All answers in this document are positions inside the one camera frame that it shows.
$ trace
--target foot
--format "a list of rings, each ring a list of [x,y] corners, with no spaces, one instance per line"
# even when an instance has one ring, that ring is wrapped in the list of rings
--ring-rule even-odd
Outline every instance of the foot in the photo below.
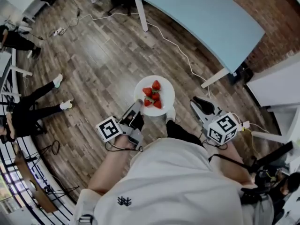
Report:
[[[40,53],[41,53],[41,48],[37,47],[36,49],[32,50],[32,57],[37,58],[40,55]]]
[[[175,117],[176,117],[176,111],[175,108],[172,106],[168,111],[167,111],[167,121],[172,120],[175,122]]]
[[[54,86],[56,88],[59,88],[61,81],[62,81],[62,74],[60,73],[56,78],[53,79]]]
[[[90,0],[93,4],[95,3],[95,2],[97,2],[98,0]]]
[[[73,105],[71,103],[71,100],[68,100],[67,102],[60,104],[60,109],[61,110],[66,110],[66,109],[72,108],[72,106]]]

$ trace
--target round plate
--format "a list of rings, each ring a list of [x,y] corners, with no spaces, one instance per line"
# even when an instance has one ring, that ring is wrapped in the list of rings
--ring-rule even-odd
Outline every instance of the round plate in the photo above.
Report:
[[[162,103],[162,108],[156,108],[153,105],[149,107],[142,106],[141,113],[151,117],[157,117],[165,114],[174,104],[175,101],[175,91],[172,84],[161,76],[148,76],[143,78],[135,87],[135,91],[133,94],[133,98],[136,101],[137,99],[141,99],[144,101],[146,95],[143,93],[143,88],[151,88],[152,84],[155,80],[158,80],[161,88],[159,91],[160,100]]]

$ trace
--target strawberry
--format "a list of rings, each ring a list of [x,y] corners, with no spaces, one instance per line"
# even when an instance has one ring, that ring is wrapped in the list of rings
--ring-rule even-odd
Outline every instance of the strawberry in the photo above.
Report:
[[[160,100],[155,101],[153,105],[154,105],[155,107],[157,107],[157,108],[162,108],[162,106],[161,106],[161,101],[160,101]]]
[[[148,106],[150,106],[152,103],[145,97],[145,99],[144,99],[144,105],[145,105],[145,107],[148,107]]]
[[[144,92],[144,94],[146,94],[146,96],[152,96],[152,88],[143,88],[142,91]]]
[[[151,98],[152,98],[154,101],[157,101],[157,100],[159,100],[159,97],[160,97],[159,93],[158,93],[158,92],[155,92],[155,93],[152,94],[152,97],[151,97]]]
[[[154,81],[154,83],[152,84],[152,88],[155,90],[160,90],[160,83],[158,80]]]

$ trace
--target gray wood floor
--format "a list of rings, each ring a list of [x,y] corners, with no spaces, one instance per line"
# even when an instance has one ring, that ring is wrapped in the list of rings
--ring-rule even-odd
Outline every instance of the gray wood floor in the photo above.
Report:
[[[106,16],[110,8],[108,0],[91,4],[90,0],[76,0],[81,16]],[[147,20],[161,28],[163,34],[190,58],[193,70],[209,78],[222,66],[207,49],[184,28],[150,5],[145,6]],[[33,24],[33,33],[48,37],[51,30],[67,26],[76,17],[76,5],[72,0],[57,0],[52,7],[45,7]],[[48,133],[37,137],[39,148],[55,139],[61,143],[58,155],[45,155],[53,174],[65,187],[79,185],[71,195],[77,199],[81,189],[105,158],[106,150],[95,131],[95,125],[110,115],[120,117],[133,102],[136,84],[149,75],[167,78],[175,89],[176,121],[188,132],[200,135],[197,123],[189,107],[192,96],[207,96],[201,89],[203,82],[191,75],[186,59],[172,44],[164,41],[158,30],[150,27],[144,33],[138,15],[115,15],[109,19],[92,21],[87,17],[71,23],[63,36],[39,41],[42,52],[37,60],[27,59],[27,52],[18,53],[18,66],[33,72],[28,80],[20,78],[21,93],[28,95],[36,88],[51,81],[58,73],[64,75],[59,89],[51,91],[39,101],[39,107],[74,100],[71,110],[44,119]],[[212,97],[228,111],[235,112],[242,120],[250,120],[270,132],[276,132],[270,115],[255,106],[240,82],[234,87],[226,78],[210,86]],[[145,118],[142,131],[144,144],[166,136],[165,118]],[[251,146],[248,132],[239,133],[234,144],[245,163],[257,155]],[[258,156],[265,156],[278,145],[254,139]]]

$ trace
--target black logo on shirt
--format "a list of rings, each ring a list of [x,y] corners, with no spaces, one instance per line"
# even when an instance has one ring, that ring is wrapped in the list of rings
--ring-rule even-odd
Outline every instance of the black logo on shirt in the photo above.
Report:
[[[131,199],[129,199],[129,197],[127,199],[124,197],[118,197],[118,204],[128,207],[131,205]]]

